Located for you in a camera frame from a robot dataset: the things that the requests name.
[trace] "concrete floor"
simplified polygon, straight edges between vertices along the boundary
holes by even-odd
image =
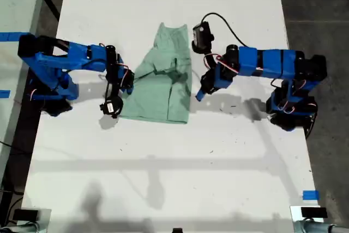
[[[62,0],[53,2],[60,10]],[[349,118],[345,89],[349,83],[349,0],[282,0],[282,5],[290,48],[302,50],[307,56],[319,53],[328,60],[328,77],[312,91],[320,109],[308,138],[308,150],[320,204],[328,209],[329,221],[349,227],[349,139],[345,126]],[[55,37],[57,25],[43,3],[37,33]],[[17,137],[29,136],[21,146],[29,151],[39,116],[21,114],[20,118]],[[13,177],[17,191],[25,186],[29,164],[30,159],[24,156],[9,162],[10,174],[23,173]]]

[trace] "white tabletop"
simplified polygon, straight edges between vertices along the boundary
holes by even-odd
[[[287,48],[281,0],[64,0],[57,37],[115,45],[134,70],[161,22],[192,28],[211,11],[250,46]],[[237,43],[219,18],[207,20],[213,51]],[[52,209],[50,232],[292,232],[290,206],[314,190],[303,130],[259,112],[268,79],[239,76],[197,102],[205,67],[191,59],[188,124],[115,123],[99,110],[98,73],[72,72],[80,97],[72,111],[41,116],[23,206]]]
[[[43,0],[0,0],[0,32],[31,32],[37,28]],[[0,89],[10,90],[0,99],[0,140],[12,144],[21,110],[28,67],[17,56],[18,42],[0,41]],[[10,148],[0,144],[0,180]]]

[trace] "blue tape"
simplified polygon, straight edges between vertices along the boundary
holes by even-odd
[[[0,90],[0,98],[9,98],[10,91],[9,90]]]
[[[28,32],[0,32],[0,42],[16,42],[22,35],[28,35]]]
[[[319,200],[319,194],[317,190],[304,190],[303,200]]]

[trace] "folded cloth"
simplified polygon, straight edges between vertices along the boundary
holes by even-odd
[[[191,94],[188,29],[161,23],[153,48],[135,70],[134,90],[123,94],[121,117],[187,123]]]

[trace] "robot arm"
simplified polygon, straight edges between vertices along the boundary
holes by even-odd
[[[201,77],[201,88],[196,95],[198,101],[205,94],[228,88],[237,75],[282,79],[281,87],[276,87],[267,100],[267,113],[272,114],[271,122],[287,131],[298,126],[302,126],[306,133],[310,131],[317,114],[317,104],[314,97],[308,94],[327,76],[324,56],[314,55],[311,59],[305,59],[300,51],[258,50],[242,42],[244,46],[241,47],[229,45],[224,55],[217,55],[216,62],[216,54],[211,52],[214,37],[208,22],[202,21],[193,31],[192,49],[204,54],[208,68]]]
[[[65,54],[51,55],[53,48],[61,49]],[[128,69],[114,46],[81,45],[61,39],[45,36],[35,37],[28,34],[19,40],[18,56],[26,62],[38,78],[35,93],[31,99],[43,100],[46,111],[52,116],[71,109],[66,101],[79,96],[78,85],[73,83],[70,75],[72,70],[84,69],[103,72],[107,71],[106,79],[112,84],[112,92],[100,106],[104,114],[116,118],[122,109],[123,102],[118,92],[133,90],[134,73]]]

